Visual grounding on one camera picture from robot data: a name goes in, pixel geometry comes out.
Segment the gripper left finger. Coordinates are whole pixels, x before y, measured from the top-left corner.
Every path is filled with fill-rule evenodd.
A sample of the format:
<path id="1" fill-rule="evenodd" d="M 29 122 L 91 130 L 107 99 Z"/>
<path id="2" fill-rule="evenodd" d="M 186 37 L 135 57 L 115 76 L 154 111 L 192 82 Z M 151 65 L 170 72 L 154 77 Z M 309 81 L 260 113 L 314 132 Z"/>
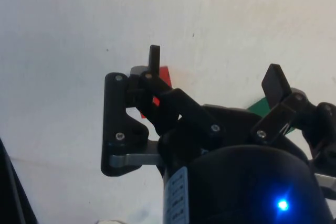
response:
<path id="1" fill-rule="evenodd" d="M 101 171 L 122 176 L 143 165 L 161 174 L 221 146 L 225 129 L 204 106 L 160 78 L 160 47 L 147 66 L 104 80 Z"/>

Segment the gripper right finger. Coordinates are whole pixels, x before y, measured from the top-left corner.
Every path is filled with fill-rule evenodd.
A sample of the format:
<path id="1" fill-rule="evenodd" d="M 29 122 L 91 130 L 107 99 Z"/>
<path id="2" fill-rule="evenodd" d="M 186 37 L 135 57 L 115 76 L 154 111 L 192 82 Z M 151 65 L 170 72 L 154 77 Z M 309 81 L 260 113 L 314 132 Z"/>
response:
<path id="1" fill-rule="evenodd" d="M 262 80 L 270 111 L 252 129 L 262 144 L 274 145 L 290 129 L 301 131 L 314 159 L 335 161 L 335 105 L 312 104 L 307 96 L 292 89 L 280 65 L 271 64 Z"/>

